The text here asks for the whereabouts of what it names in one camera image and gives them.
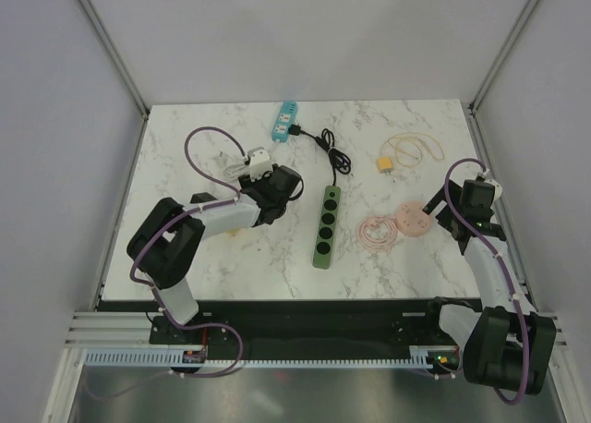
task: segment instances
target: power outlet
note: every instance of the power outlet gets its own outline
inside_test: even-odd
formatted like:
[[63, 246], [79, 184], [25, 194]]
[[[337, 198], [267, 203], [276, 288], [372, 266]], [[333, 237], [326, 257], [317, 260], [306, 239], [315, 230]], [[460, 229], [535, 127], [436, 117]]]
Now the power outlet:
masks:
[[327, 186], [324, 189], [324, 200], [320, 212], [320, 222], [316, 233], [316, 246], [312, 266], [318, 269], [331, 267], [332, 248], [334, 247], [334, 233], [336, 232], [336, 219], [341, 201], [341, 188]]
[[284, 102], [281, 105], [273, 131], [271, 132], [271, 138], [273, 141], [281, 141], [281, 143], [287, 141], [289, 138], [289, 127], [295, 122], [296, 115], [296, 102]]

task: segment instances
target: pink round object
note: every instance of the pink round object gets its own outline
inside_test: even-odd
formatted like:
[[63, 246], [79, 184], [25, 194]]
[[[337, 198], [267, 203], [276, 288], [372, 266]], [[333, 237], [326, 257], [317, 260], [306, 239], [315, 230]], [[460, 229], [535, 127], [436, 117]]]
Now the pink round object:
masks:
[[394, 217], [396, 227], [406, 236], [423, 236], [431, 227], [432, 219], [423, 212], [422, 201], [407, 201], [399, 206]]
[[[382, 236], [375, 236], [369, 231], [375, 231], [384, 224], [386, 233]], [[390, 217], [368, 217], [357, 227], [357, 241], [369, 252], [387, 252], [392, 249], [396, 241], [396, 222]]]

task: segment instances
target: white wall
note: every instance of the white wall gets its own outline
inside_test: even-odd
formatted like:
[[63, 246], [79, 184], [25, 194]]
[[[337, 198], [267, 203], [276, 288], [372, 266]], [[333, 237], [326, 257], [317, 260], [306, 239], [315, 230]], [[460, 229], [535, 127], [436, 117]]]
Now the white wall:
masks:
[[525, 0], [92, 0], [149, 104], [471, 100]]
[[532, 288], [591, 392], [591, 8], [543, 0], [479, 113]]
[[0, 419], [35, 422], [141, 123], [74, 0], [0, 0]]

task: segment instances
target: table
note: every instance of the table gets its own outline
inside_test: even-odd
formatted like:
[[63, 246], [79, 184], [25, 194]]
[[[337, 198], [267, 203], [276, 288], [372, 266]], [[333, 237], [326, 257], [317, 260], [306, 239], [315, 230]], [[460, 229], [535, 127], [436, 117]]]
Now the table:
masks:
[[[312, 267], [320, 204], [332, 183], [326, 152], [312, 139], [291, 137], [272, 153], [278, 164], [302, 175], [302, 197], [290, 202], [273, 225], [221, 234], [202, 242], [187, 275], [196, 299], [345, 299], [478, 296], [474, 275], [457, 243], [435, 222], [422, 237], [398, 235], [390, 252], [370, 253], [356, 238], [368, 215], [394, 214], [404, 201], [428, 201], [443, 184], [450, 165], [475, 157], [461, 104], [457, 100], [298, 103], [296, 121], [319, 135], [325, 127], [336, 147], [353, 162], [351, 175], [338, 175], [343, 190], [329, 270]], [[129, 280], [129, 239], [164, 197], [189, 203], [198, 192], [218, 199], [232, 192], [199, 176], [183, 151], [195, 127], [226, 129], [245, 150], [271, 146], [271, 127], [280, 103], [222, 103], [154, 106], [146, 127], [102, 294], [103, 301], [151, 300], [150, 290]], [[436, 138], [445, 159], [428, 154], [414, 168], [397, 166], [391, 175], [376, 168], [380, 145], [404, 132], [425, 132]], [[196, 163], [220, 176], [239, 157], [236, 147], [215, 132], [198, 134], [190, 145]], [[454, 172], [461, 183], [474, 177], [477, 166]]]

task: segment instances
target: black cable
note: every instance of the black cable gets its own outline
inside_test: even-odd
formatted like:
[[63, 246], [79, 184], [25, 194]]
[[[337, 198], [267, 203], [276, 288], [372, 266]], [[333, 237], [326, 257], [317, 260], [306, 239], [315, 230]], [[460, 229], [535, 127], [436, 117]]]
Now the black cable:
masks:
[[146, 318], [148, 319], [148, 321], [149, 321], [149, 322], [151, 323], [151, 325], [153, 326], [153, 325], [154, 325], [154, 320], [152, 320], [152, 319], [150, 318], [150, 316], [148, 315], [148, 311], [146, 311], [146, 312], [145, 312], [145, 314], [146, 314]]
[[351, 174], [351, 159], [342, 151], [334, 147], [334, 134], [329, 129], [323, 129], [319, 137], [308, 134], [302, 127], [298, 125], [291, 125], [289, 127], [291, 135], [306, 135], [316, 141], [326, 153], [329, 154], [329, 161], [332, 167], [332, 185], [336, 186], [336, 173], [348, 175]]
[[290, 197], [288, 199], [289, 201], [294, 201], [296, 199], [299, 199], [302, 196], [302, 194], [304, 193], [304, 180], [299, 180], [299, 181], [302, 184], [302, 187], [299, 189], [299, 192], [296, 195], [294, 195], [293, 197]]

